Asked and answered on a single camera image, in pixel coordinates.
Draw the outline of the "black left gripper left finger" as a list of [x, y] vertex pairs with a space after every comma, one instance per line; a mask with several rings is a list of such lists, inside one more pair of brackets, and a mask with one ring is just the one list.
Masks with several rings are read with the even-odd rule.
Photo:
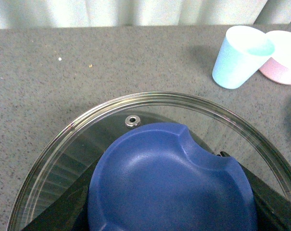
[[24, 231], [88, 231], [88, 192], [95, 166], [90, 166], [53, 204]]

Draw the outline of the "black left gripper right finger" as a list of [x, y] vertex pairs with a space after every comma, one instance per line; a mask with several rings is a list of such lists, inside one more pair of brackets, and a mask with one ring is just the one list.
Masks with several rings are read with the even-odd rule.
[[291, 202], [241, 165], [254, 196], [254, 231], [291, 231]]

